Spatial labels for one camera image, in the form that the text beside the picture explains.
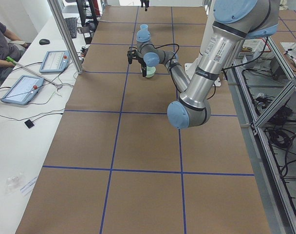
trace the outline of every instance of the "white desk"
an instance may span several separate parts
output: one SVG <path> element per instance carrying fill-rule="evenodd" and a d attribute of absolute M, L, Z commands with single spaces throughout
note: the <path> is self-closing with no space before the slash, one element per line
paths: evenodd
<path fill-rule="evenodd" d="M 64 17 L 77 17 L 77 14 L 64 14 Z M 49 39 L 51 43 L 39 45 L 38 41 L 42 38 Z M 84 38 L 79 33 L 73 42 L 77 51 L 85 45 Z M 48 20 L 19 62 L 23 65 L 41 62 L 46 52 L 50 50 L 67 50 L 53 17 Z M 29 68 L 38 72 L 40 64 Z M 76 69 L 71 64 L 60 79 L 64 83 L 74 84 L 75 73 Z M 14 71 L 2 86 L 11 87 L 21 75 L 29 74 L 22 69 Z M 54 79 L 56 74 L 45 76 Z M 5 90 L 0 91 L 0 97 L 5 94 Z M 45 85 L 32 102 L 45 103 L 55 90 L 53 85 Z M 0 115 L 21 119 L 52 110 L 61 110 L 65 107 L 71 91 L 72 87 L 63 86 L 59 90 L 62 97 L 54 95 L 45 105 L 17 106 L 0 101 Z M 31 195 L 29 193 L 23 196 L 19 190 L 6 194 L 7 178 L 22 172 L 27 183 L 38 176 L 60 119 L 61 115 L 46 116 L 37 120 L 33 128 L 28 129 L 24 124 L 25 120 L 13 121 L 0 117 L 0 234 L 15 233 Z"/>

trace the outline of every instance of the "computer mouse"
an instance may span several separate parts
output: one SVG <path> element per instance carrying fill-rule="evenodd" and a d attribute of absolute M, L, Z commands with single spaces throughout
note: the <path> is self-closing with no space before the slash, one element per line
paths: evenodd
<path fill-rule="evenodd" d="M 47 45 L 47 44 L 49 44 L 50 43 L 50 40 L 48 40 L 48 39 L 41 39 L 40 41 L 39 41 L 39 44 L 40 45 Z"/>

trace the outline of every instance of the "metal frame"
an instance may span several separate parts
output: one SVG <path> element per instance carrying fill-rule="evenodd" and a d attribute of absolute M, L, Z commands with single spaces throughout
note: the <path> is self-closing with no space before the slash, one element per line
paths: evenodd
<path fill-rule="evenodd" d="M 278 191 L 278 196 L 282 202 L 284 211 L 286 212 L 286 216 L 289 220 L 292 233 L 296 234 L 296 207 L 293 209 L 293 203 L 289 200 L 288 188 L 285 186 L 284 181 L 280 178 L 280 174 L 276 165 L 275 156 L 272 154 L 269 145 L 268 139 L 263 131 L 262 127 L 268 122 L 268 120 L 279 110 L 281 106 L 283 106 L 287 100 L 291 97 L 291 95 L 296 92 L 296 74 L 290 68 L 289 64 L 285 60 L 284 56 L 279 51 L 278 47 L 275 45 L 272 38 L 268 40 L 269 45 L 271 46 L 275 57 L 278 60 L 278 63 L 282 67 L 284 73 L 287 76 L 289 82 L 281 89 L 279 95 L 270 103 L 270 105 L 265 109 L 265 111 L 258 116 L 254 110 L 254 105 L 251 101 L 250 95 L 248 93 L 247 87 L 243 78 L 241 77 L 241 71 L 239 68 L 235 68 L 233 72 L 236 72 L 237 77 L 239 78 L 239 82 L 241 85 L 241 89 L 243 92 L 243 96 L 246 100 L 248 109 L 250 110 L 250 114 L 252 117 L 252 124 L 254 125 L 254 133 L 259 136 L 262 147 L 264 149 L 264 153 L 266 156 L 266 160 L 268 162 L 270 173 L 273 176 L 275 187 Z M 286 177 L 287 181 L 296 181 L 296 176 L 288 176 Z"/>
<path fill-rule="evenodd" d="M 256 131 L 259 135 L 260 140 L 262 141 L 262 145 L 263 145 L 265 153 L 266 153 L 267 161 L 269 163 L 270 170 L 274 176 L 275 184 L 276 184 L 276 187 L 279 191 L 279 195 L 280 195 L 281 201 L 284 205 L 285 211 L 288 215 L 289 222 L 292 226 L 294 233 L 296 234 L 296 216 L 294 214 L 293 208 L 292 208 L 291 203 L 289 201 L 288 194 L 287 194 L 287 191 L 285 190 L 284 184 L 283 184 L 282 180 L 280 179 L 279 171 L 277 169 L 274 156 L 272 155 L 271 150 L 268 146 L 267 137 L 265 136 L 265 133 L 263 132 L 263 130 L 261 128 L 257 128 Z"/>
<path fill-rule="evenodd" d="M 67 47 L 67 49 L 68 49 L 68 51 L 70 53 L 71 59 L 74 62 L 75 68 L 76 68 L 78 74 L 81 74 L 82 70 L 83 70 L 82 64 L 81 64 L 81 62 L 79 60 L 79 57 L 77 55 L 74 43 L 73 43 L 73 41 L 72 41 L 72 39 L 70 37 L 69 31 L 68 31 L 68 28 L 66 26 L 64 17 L 62 15 L 60 6 L 58 4 L 58 1 L 57 0 L 47 0 L 47 2 L 48 2 L 49 6 L 51 8 L 52 14 L 54 16 L 54 19 L 56 21 L 56 24 L 58 26 L 60 34 L 61 34 L 61 36 L 63 37 L 63 39 L 65 41 L 65 44 L 66 44 L 66 47 Z"/>

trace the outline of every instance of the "clear plastic item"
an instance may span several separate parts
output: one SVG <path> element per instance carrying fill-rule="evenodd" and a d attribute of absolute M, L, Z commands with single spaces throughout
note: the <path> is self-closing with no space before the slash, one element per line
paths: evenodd
<path fill-rule="evenodd" d="M 11 194 L 21 188 L 25 183 L 25 176 L 22 172 L 18 175 L 8 177 L 5 184 L 5 194 Z"/>

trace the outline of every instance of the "white label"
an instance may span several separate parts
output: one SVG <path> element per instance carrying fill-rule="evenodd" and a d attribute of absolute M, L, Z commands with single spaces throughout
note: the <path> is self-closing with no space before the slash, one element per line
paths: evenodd
<path fill-rule="evenodd" d="M 30 193 L 32 191 L 32 189 L 34 188 L 35 184 L 37 181 L 37 176 L 34 177 L 32 180 L 30 180 L 30 182 L 28 184 L 26 184 L 25 186 L 23 186 L 20 191 L 21 193 L 26 196 L 28 193 Z"/>
<path fill-rule="evenodd" d="M 223 63 L 223 61 L 227 59 L 226 55 L 230 48 L 231 48 L 230 43 L 227 43 L 224 40 L 221 41 L 220 47 L 215 50 L 216 51 L 215 53 L 211 54 L 210 59 L 219 64 Z"/>
<path fill-rule="evenodd" d="M 208 43 L 207 48 L 206 48 L 206 50 L 205 50 L 205 52 L 204 52 L 206 55 L 209 55 L 209 54 L 212 52 L 215 43 L 216 43 L 216 38 L 211 37 L 211 40 L 210 40 L 210 42 Z"/>

